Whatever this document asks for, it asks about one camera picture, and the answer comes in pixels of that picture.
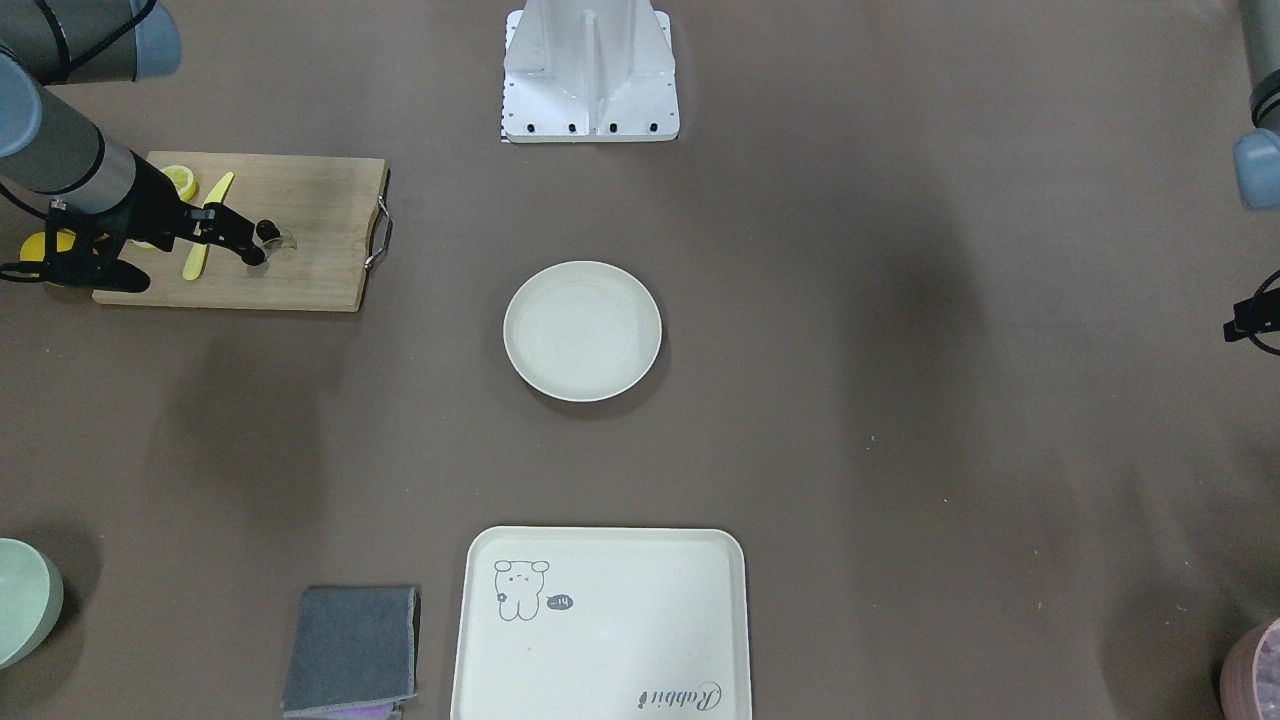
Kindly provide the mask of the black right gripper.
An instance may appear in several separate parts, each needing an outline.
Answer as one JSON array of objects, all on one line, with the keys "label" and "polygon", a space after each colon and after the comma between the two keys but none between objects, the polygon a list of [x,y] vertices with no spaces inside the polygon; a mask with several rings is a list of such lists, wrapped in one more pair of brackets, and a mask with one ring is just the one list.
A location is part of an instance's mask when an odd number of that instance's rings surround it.
[{"label": "black right gripper", "polygon": [[247,266],[260,266],[268,256],[253,238],[251,222],[224,202],[193,205],[182,202],[172,182],[141,158],[127,158],[118,174],[99,163],[92,176],[72,193],[50,197],[45,213],[45,259],[29,263],[29,281],[68,282],[78,284],[77,270],[92,260],[87,246],[59,254],[56,233],[73,231],[78,243],[93,243],[102,256],[102,270],[87,278],[84,287],[95,291],[143,293],[150,277],[134,264],[122,259],[125,245],[142,241],[170,252],[178,238],[195,243],[225,247]]}]

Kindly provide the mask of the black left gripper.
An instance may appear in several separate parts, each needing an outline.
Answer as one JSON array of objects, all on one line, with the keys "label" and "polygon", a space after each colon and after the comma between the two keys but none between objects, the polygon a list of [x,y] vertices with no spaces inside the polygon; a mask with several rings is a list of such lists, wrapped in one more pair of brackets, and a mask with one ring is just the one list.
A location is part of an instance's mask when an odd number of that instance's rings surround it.
[{"label": "black left gripper", "polygon": [[1231,319],[1222,325],[1225,342],[1236,342],[1247,340],[1251,334],[1279,331],[1277,293],[1262,293],[1258,299],[1243,299],[1231,306]]}]

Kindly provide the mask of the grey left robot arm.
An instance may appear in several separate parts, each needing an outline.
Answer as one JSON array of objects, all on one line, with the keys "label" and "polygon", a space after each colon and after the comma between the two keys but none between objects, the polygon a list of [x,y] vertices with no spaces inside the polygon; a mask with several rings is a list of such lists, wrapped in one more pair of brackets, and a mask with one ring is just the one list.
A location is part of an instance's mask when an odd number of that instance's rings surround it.
[{"label": "grey left robot arm", "polygon": [[507,1],[215,1],[253,150],[392,165],[398,222],[357,320],[443,346],[545,263],[655,290],[677,350],[1221,345],[1277,265],[1230,145],[1277,119],[1258,1],[663,1],[684,119],[657,143],[502,143]]}]

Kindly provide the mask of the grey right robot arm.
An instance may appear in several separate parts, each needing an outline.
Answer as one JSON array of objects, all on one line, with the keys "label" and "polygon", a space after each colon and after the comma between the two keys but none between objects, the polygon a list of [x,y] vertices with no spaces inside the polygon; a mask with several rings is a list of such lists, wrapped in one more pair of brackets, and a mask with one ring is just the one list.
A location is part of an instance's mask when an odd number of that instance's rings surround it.
[{"label": "grey right robot arm", "polygon": [[1,23],[3,195],[42,199],[38,259],[3,279],[141,293],[148,275],[122,258],[141,241],[223,247],[248,266],[268,256],[255,224],[224,202],[193,205],[172,181],[56,94],[65,85],[172,76],[180,31],[161,1],[5,1]]}]

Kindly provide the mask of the white metal robot base mount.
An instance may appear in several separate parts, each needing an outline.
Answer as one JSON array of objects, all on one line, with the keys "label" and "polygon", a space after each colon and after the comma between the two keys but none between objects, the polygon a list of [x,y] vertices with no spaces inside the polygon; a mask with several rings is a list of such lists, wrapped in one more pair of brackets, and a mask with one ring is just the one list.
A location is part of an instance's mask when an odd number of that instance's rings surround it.
[{"label": "white metal robot base mount", "polygon": [[678,137],[672,23],[649,1],[527,1],[504,23],[500,138],[640,143]]}]

